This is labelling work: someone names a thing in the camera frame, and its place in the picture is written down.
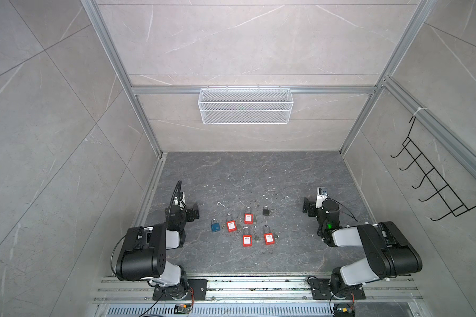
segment padlock body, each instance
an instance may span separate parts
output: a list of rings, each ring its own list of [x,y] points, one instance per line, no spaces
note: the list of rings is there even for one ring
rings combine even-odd
[[[252,235],[244,234],[243,236],[243,246],[252,246]]]
[[[274,244],[275,239],[273,238],[273,233],[265,233],[264,234],[264,242],[268,244]]]
[[[212,224],[212,232],[220,231],[219,223]]]
[[[254,223],[254,215],[251,213],[246,213],[244,223],[247,225],[252,225]]]
[[[228,221],[226,225],[227,225],[227,231],[229,232],[236,231],[236,222],[234,220]]]

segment black wire rack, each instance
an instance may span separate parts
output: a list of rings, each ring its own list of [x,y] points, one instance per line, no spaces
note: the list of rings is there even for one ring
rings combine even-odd
[[[400,152],[393,156],[393,155],[390,155],[391,157],[393,158],[396,158],[398,157],[403,151],[406,151],[410,156],[411,158],[413,159],[413,161],[411,162],[411,164],[409,164],[409,166],[407,166],[406,168],[399,168],[400,170],[407,170],[408,168],[410,168],[414,163],[416,163],[416,165],[418,165],[418,167],[421,169],[421,171],[423,172],[423,178],[421,179],[420,183],[418,186],[412,186],[412,188],[416,189],[416,188],[419,188],[421,186],[421,184],[423,183],[423,181],[426,179],[430,182],[430,184],[432,185],[432,187],[435,189],[435,193],[433,193],[429,198],[427,199],[418,199],[419,201],[427,201],[429,199],[431,199],[432,197],[438,195],[443,201],[444,201],[444,204],[448,207],[448,209],[450,210],[450,212],[448,212],[447,214],[443,215],[442,217],[438,218],[438,219],[433,219],[431,217],[431,220],[432,221],[438,221],[438,220],[441,220],[443,219],[444,217],[446,217],[447,215],[449,214],[452,214],[453,216],[455,217],[458,217],[458,216],[461,216],[463,215],[464,213],[468,212],[468,211],[471,211],[473,210],[474,208],[476,208],[476,205],[475,206],[472,206],[472,207],[467,207],[465,205],[465,203],[462,201],[462,199],[460,199],[460,197],[458,197],[457,193],[453,190],[453,188],[451,188],[450,184],[448,184],[448,182],[444,179],[444,177],[439,173],[439,171],[437,170],[437,168],[435,168],[432,164],[432,162],[425,156],[425,154],[420,150],[420,148],[418,147],[418,145],[416,145],[416,143],[414,143],[414,141],[411,139],[410,135],[411,135],[411,130],[413,129],[413,126],[414,126],[414,122],[416,121],[416,117],[412,117],[411,120],[409,120],[409,122],[411,123],[412,121],[412,124],[411,124],[411,128],[409,129],[409,133],[407,134],[407,137],[406,139],[404,140],[404,142],[402,142],[402,149],[400,150]],[[407,145],[409,144],[412,144],[419,152],[420,154],[418,154],[416,157],[411,153],[411,151],[409,151],[409,149],[407,148]],[[424,158],[428,164],[430,165],[430,169],[428,171],[425,171],[420,163],[418,162],[418,159],[419,158]],[[429,174],[432,172],[432,171],[435,171],[439,177],[443,180],[444,182],[444,186],[442,186],[441,188],[437,189],[437,187],[434,185],[434,182],[431,180],[431,177],[429,176]],[[453,208],[451,209],[450,205],[448,204],[448,202],[444,199],[443,195],[441,195],[441,191],[445,188],[449,188],[449,190],[451,190],[451,192],[453,193],[453,195],[458,199],[458,201],[460,202],[460,205],[456,208]]]

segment zip tie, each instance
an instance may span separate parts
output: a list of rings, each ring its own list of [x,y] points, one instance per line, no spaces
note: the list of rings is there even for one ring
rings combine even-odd
[[[414,111],[413,117],[416,116],[416,114],[418,113],[418,111],[420,111],[420,110],[422,110],[422,109],[427,109],[427,110],[428,110],[428,108],[418,107],[418,109],[417,109],[416,111]]]

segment mesh basket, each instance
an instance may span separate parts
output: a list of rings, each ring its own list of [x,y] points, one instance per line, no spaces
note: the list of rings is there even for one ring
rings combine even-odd
[[[198,104],[204,124],[288,123],[293,97],[287,88],[205,88]]]

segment black mounting plate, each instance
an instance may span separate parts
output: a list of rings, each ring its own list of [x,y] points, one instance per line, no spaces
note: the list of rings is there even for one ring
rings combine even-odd
[[[309,282],[309,286],[311,287],[313,299],[330,299],[331,298],[329,278],[311,277],[309,278],[308,282]],[[354,293],[354,299],[365,299],[365,293],[363,292],[363,287],[361,285],[356,285],[356,289],[348,290],[348,291],[342,292],[342,294],[338,294],[338,298],[341,299],[343,295],[346,295],[345,299],[353,299],[353,296],[351,293]]]
[[[194,289],[194,300],[204,300],[206,298],[207,291],[207,279],[197,278],[188,280],[189,287]],[[165,294],[162,288],[153,289],[153,300],[175,300],[169,294]],[[183,300],[190,300],[190,292]]]

